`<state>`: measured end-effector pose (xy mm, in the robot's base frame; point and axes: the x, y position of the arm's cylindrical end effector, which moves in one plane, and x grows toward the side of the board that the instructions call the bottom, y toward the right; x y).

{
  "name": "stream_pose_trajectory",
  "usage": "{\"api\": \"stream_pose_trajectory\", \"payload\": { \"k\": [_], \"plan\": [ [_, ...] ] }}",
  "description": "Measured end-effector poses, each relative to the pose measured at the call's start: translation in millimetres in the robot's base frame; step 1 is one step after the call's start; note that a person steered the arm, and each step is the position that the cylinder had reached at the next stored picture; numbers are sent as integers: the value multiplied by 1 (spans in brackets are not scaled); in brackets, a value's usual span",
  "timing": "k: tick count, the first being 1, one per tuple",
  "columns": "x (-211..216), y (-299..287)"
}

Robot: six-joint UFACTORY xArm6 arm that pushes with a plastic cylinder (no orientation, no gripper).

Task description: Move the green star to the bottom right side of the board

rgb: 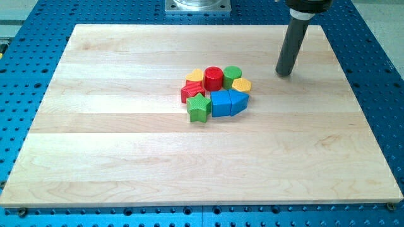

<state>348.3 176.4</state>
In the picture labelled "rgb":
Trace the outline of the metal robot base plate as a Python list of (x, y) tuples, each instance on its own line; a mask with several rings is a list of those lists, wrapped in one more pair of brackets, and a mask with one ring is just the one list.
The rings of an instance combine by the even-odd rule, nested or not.
[(230, 0), (165, 0), (165, 11), (183, 12), (230, 12)]

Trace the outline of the black robot arm flange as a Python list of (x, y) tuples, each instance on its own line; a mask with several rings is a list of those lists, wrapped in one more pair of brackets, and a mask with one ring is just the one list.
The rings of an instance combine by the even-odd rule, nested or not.
[(333, 0), (286, 0), (285, 4), (302, 13), (323, 13), (329, 10)]

